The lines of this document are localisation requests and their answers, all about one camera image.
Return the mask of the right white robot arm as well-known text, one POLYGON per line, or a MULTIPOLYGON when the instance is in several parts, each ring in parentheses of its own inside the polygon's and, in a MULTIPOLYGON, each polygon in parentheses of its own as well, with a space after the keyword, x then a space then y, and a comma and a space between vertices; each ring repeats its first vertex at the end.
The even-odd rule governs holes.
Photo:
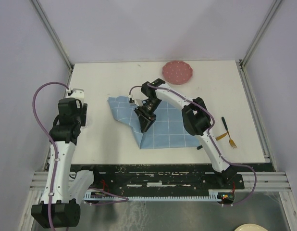
POLYGON ((140 131, 145 133, 156 121, 155 110, 162 101, 170 103, 181 110, 183 125, 191 136, 199 140, 200 145, 211 161, 215 176, 215 182, 220 188, 227 188, 232 184, 236 175, 231 164, 223 156, 212 128, 215 125, 213 116, 207 111, 202 98, 188 98, 174 91, 160 78, 153 82, 145 82, 141 86, 141 92, 147 97, 146 101, 135 108, 135 113, 140 124, 140 131))

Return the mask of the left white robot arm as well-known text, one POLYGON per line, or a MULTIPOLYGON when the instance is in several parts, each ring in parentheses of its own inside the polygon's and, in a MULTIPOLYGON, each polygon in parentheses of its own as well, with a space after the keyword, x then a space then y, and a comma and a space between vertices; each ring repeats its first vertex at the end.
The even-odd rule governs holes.
POLYGON ((81 170, 70 181, 71 162, 81 127, 86 124, 87 104, 82 99, 68 97, 59 100, 59 114, 48 132, 50 161, 48 177, 40 202, 31 207, 31 215, 45 229, 78 225, 80 204, 89 187, 100 185, 100 174, 81 170))

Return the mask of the blue checked cloth placemat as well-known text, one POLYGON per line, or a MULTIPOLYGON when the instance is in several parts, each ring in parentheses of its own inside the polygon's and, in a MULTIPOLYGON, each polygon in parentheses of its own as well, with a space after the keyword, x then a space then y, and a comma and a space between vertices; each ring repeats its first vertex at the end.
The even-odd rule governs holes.
POLYGON ((199 140, 187 133, 183 126, 181 111, 162 101, 155 111, 156 121, 147 132, 140 131, 135 106, 125 96, 109 97, 108 104, 113 118, 131 128, 140 149, 168 149, 199 147, 199 140))

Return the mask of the green handled gold knife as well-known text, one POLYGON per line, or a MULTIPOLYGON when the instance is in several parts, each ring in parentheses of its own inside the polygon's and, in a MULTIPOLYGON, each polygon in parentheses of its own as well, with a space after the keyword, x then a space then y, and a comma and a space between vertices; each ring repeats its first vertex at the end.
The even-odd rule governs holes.
MULTIPOLYGON (((222 138, 224 138, 224 137, 226 137, 226 136, 227 136, 227 132, 224 133, 224 134, 222 134, 222 135, 220 135, 220 136, 218 136, 218 137, 216 137, 216 140, 218 141, 218 140, 220 140, 220 139, 222 139, 222 138)), ((201 148, 203 148, 202 145, 198 146, 198 147, 197 147, 197 150, 200 150, 201 148)))

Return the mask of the green handled gold fork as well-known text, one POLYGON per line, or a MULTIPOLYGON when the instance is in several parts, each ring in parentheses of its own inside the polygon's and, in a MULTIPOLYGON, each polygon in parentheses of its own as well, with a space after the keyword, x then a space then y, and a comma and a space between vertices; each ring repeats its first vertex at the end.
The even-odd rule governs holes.
POLYGON ((229 137, 229 144, 230 146, 233 148, 233 149, 237 149, 237 145, 235 144, 234 140, 231 138, 231 135, 230 135, 230 132, 229 132, 229 129, 228 129, 228 125, 226 123, 226 120, 224 117, 221 118, 222 119, 222 122, 223 122, 223 125, 224 125, 224 128, 227 132, 227 135, 229 137))

